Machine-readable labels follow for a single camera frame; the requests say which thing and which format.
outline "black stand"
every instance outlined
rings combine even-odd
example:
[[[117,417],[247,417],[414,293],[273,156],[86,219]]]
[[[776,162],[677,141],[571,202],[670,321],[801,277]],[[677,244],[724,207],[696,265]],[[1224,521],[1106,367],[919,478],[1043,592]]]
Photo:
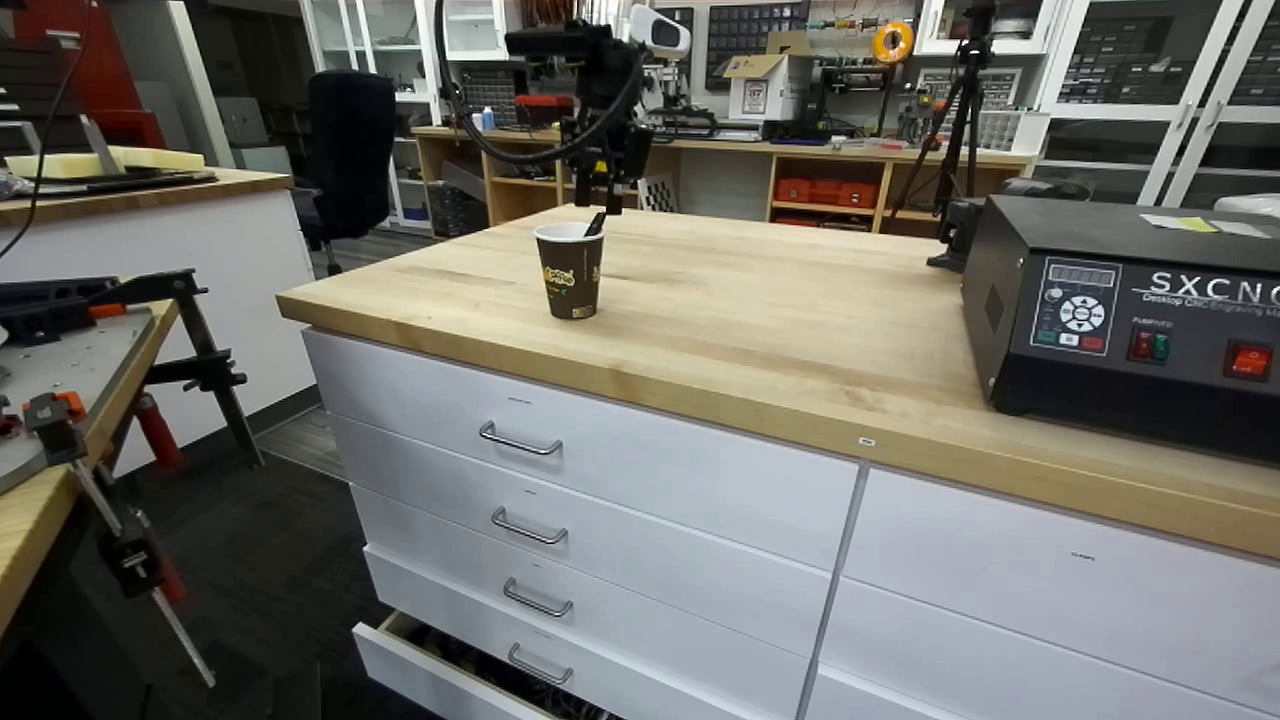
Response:
[[[956,198],[956,188],[961,188],[961,153],[966,147],[966,169],[965,169],[965,196],[971,196],[976,188],[976,124],[981,124],[981,108],[984,108],[984,78],[981,78],[981,67],[993,63],[993,10],[994,5],[981,5],[981,8],[966,8],[966,41],[961,41],[956,49],[956,59],[961,59],[961,74],[953,78],[948,87],[948,99],[940,108],[940,117],[931,121],[927,134],[919,141],[919,156],[893,202],[893,217],[905,207],[905,198],[913,196],[915,180],[919,180],[919,169],[922,169],[922,156],[927,147],[935,142],[942,121],[953,117],[956,108],[956,121],[953,121],[953,141],[948,141],[948,153],[935,169],[935,191],[931,191],[931,213],[940,217],[940,239],[948,244],[940,256],[927,256],[927,266],[953,266],[961,272],[965,266],[965,256],[966,256],[966,237],[971,237],[971,219],[981,213],[981,202],[971,198]]]

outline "drawer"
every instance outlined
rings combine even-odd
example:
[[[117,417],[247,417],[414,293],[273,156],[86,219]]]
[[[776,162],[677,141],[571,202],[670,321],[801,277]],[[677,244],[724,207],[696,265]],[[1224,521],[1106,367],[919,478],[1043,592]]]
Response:
[[[392,499],[360,499],[360,521],[395,554],[441,548],[432,523],[457,523],[541,564],[600,576],[788,651],[813,651],[828,598],[822,571],[360,423],[337,423],[337,435],[347,446],[351,485]]]
[[[543,632],[463,588],[402,571],[387,559],[367,554],[367,571],[379,598],[410,621],[457,636],[482,655],[496,655],[567,697],[600,703],[616,714],[681,714],[681,720],[734,720],[745,710],[718,706],[715,700],[662,680],[657,669],[631,669],[621,655]]]
[[[801,706],[806,655],[782,655],[575,571],[510,559],[505,548],[482,548],[481,534],[444,530],[441,538],[450,550],[432,564],[387,554],[375,545],[364,550],[382,602],[414,610],[420,594],[434,594],[434,585],[446,585],[526,629],[600,647],[745,714],[794,714]]]
[[[307,331],[325,409],[806,567],[833,567],[855,465],[543,382]]]
[[[803,720],[851,720],[851,714],[931,720],[935,710],[909,706],[905,700],[882,697],[878,687],[867,687],[861,680],[815,671]]]
[[[1280,567],[871,470],[847,576],[1280,714]]]
[[[1184,682],[840,581],[818,671],[953,720],[1265,720]]]
[[[364,671],[414,700],[420,706],[434,714],[457,714],[457,720],[554,720],[551,710],[486,682],[473,669],[457,669],[450,659],[414,647],[402,640],[410,629],[408,614],[392,614],[379,629],[357,624],[357,651],[364,659]]]

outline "wooden board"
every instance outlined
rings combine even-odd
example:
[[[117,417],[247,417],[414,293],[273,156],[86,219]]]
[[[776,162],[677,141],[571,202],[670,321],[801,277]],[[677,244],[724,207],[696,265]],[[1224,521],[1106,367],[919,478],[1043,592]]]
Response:
[[[608,219],[602,312],[543,312],[554,207],[278,296],[285,317],[486,370],[1280,559],[1280,469],[1000,417],[927,239]]]
[[[171,188],[59,196],[59,198],[38,196],[34,225],[290,188],[290,180],[278,173],[240,173],[240,169],[211,169],[211,173],[217,173],[211,185],[171,185]],[[29,217],[29,198],[0,198],[0,227],[18,225],[25,217]]]
[[[171,321],[176,304],[153,304],[147,327],[139,340],[117,355],[113,386],[97,397],[93,417],[84,423],[86,458],[99,465],[113,457],[113,435],[128,421],[133,397],[145,382]],[[0,636],[18,609],[29,585],[34,581],[56,530],[64,529],[68,511],[77,504],[77,478],[73,470],[43,469],[18,488],[0,494]]]

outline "paper cup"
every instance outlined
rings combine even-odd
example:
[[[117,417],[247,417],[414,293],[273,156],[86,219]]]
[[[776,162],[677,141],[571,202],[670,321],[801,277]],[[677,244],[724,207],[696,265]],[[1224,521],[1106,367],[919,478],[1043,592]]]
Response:
[[[602,237],[586,237],[586,227],[541,227],[536,250],[543,265],[551,317],[560,321],[596,317]]]

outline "drawer handle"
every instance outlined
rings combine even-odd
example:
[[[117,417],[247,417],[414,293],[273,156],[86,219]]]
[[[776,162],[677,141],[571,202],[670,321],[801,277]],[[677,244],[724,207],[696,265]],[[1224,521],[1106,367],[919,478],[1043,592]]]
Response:
[[[560,440],[541,443],[541,446],[518,443],[518,440],[505,435],[492,421],[481,426],[481,440],[486,440],[486,443],[496,443],[496,446],[522,453],[522,457],[560,457],[560,453],[565,453],[565,443],[560,443]]]
[[[508,663],[526,671],[526,675],[536,675],[536,680],[543,680],[543,682],[567,682],[567,675],[571,675],[571,669],[560,669],[560,663],[551,663],[543,655],[530,655],[518,642],[508,647]]]
[[[492,523],[543,548],[567,545],[567,529],[536,529],[526,521],[516,521],[508,507],[496,507]]]
[[[505,594],[551,621],[565,621],[571,610],[571,598],[522,588],[516,576],[508,576]]]

